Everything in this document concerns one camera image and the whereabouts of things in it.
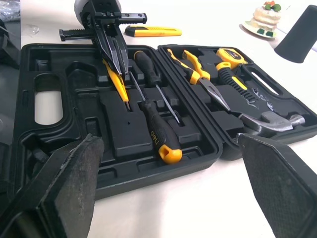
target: deli logo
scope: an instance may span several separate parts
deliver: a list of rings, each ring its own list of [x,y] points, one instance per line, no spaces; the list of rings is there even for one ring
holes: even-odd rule
[[[151,137],[155,145],[159,143],[158,137],[155,135],[154,131],[151,131]]]

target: black object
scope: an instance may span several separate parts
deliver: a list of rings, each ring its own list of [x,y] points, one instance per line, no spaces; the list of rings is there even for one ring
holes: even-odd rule
[[[4,22],[0,19],[0,63],[19,69],[20,50],[11,42]]]
[[[254,196],[276,238],[317,237],[317,175],[288,146],[240,134]]]
[[[317,41],[317,6],[309,5],[282,42],[274,49],[286,60],[302,63]]]
[[[146,23],[145,13],[121,13],[117,0],[89,0],[80,13],[84,30],[59,31],[60,39],[93,40],[111,70],[125,76],[128,73],[127,45],[120,24]]]
[[[91,135],[57,149],[0,217],[0,237],[86,238],[103,151]]]
[[[223,108],[211,101],[204,102],[207,98],[201,85],[189,84],[182,69],[177,68],[166,49],[172,49],[175,56],[181,58],[184,50],[199,55],[201,52],[198,49],[216,52],[219,47],[167,45],[156,51],[146,46],[128,46],[130,62],[137,51],[144,51],[152,59],[155,69],[161,73],[162,91],[182,121],[181,125],[176,122],[157,88],[148,87],[141,70],[131,63],[129,71],[138,72],[142,91],[149,100],[155,102],[158,113],[176,133],[183,158],[174,165],[164,163],[154,148],[145,115],[139,106],[142,98],[133,82],[125,78],[132,110],[129,112],[109,79],[98,49],[88,45],[65,44],[25,46],[22,50],[14,139],[10,150],[12,154],[6,153],[7,156],[2,160],[5,166],[0,172],[0,182],[5,184],[0,194],[0,199],[3,198],[5,203],[1,206],[5,207],[41,169],[43,162],[40,161],[56,149],[84,139],[88,133],[101,137],[105,146],[98,173],[96,199],[208,168],[220,156],[227,160],[240,158],[235,137],[237,133],[243,132],[243,128],[236,121],[238,115],[234,118],[234,115],[228,117],[227,114],[217,114],[214,118],[213,113],[221,112]],[[316,135],[317,116],[245,54],[235,50],[249,62],[240,67],[238,74],[244,82],[253,82],[252,87],[272,102],[281,116],[288,118],[288,114],[295,112],[305,117],[304,126],[278,133],[273,139],[292,143]],[[251,72],[260,76],[279,95],[273,95]],[[58,85],[61,91],[63,118],[53,125],[39,125],[34,122],[34,92],[49,90],[52,85]],[[196,94],[192,86],[201,88],[203,93]],[[229,97],[231,91],[226,92],[226,87],[218,86],[221,93]],[[225,124],[229,125],[230,118],[234,118],[234,126],[222,128],[218,123],[226,120]]]

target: yellow screwdriver handle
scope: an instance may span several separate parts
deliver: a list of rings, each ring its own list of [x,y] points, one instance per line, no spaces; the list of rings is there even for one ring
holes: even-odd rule
[[[187,50],[184,50],[183,59],[189,60],[194,65],[195,71],[199,73],[201,78],[210,80],[210,74],[203,70],[202,65],[200,64],[198,58],[195,55],[193,55]]]
[[[128,103],[129,102],[129,98],[128,98],[127,91],[125,90],[122,77],[119,76],[119,75],[116,75],[116,73],[111,70],[109,64],[105,60],[103,60],[103,63],[106,65],[108,74],[109,74],[109,76],[110,76],[115,88],[117,89],[117,91],[118,91],[118,93],[120,95],[120,98],[125,103]]]
[[[197,84],[198,80],[201,78],[200,74],[194,71],[192,68],[188,67],[183,62],[181,62],[178,58],[176,58],[171,49],[167,49],[167,51],[169,52],[169,55],[172,57],[174,63],[180,66],[185,71],[189,83]]]

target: white table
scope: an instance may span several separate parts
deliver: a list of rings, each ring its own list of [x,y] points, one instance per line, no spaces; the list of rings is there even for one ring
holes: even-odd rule
[[[269,42],[239,28],[264,0],[121,0],[122,12],[145,12],[149,25],[173,26],[180,37],[132,38],[127,44],[231,46],[242,50],[283,87],[317,112],[317,53],[303,64],[278,56]],[[58,29],[81,28],[74,0],[21,0],[22,44],[61,43]],[[39,33],[28,35],[28,24]],[[89,41],[74,42],[90,44]],[[317,172],[317,137],[292,149]],[[90,238],[273,238],[249,183],[243,160],[219,160],[209,169],[96,202]]]

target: black screwdriver handle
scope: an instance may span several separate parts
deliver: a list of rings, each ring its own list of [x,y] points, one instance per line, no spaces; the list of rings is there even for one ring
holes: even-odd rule
[[[134,61],[143,72],[145,79],[150,87],[160,86],[162,81],[157,76],[151,58],[143,51],[137,51],[134,54]]]
[[[145,100],[140,103],[140,109],[146,117],[151,138],[160,157],[168,164],[179,162],[183,155],[180,144],[171,126],[159,115],[156,104]]]

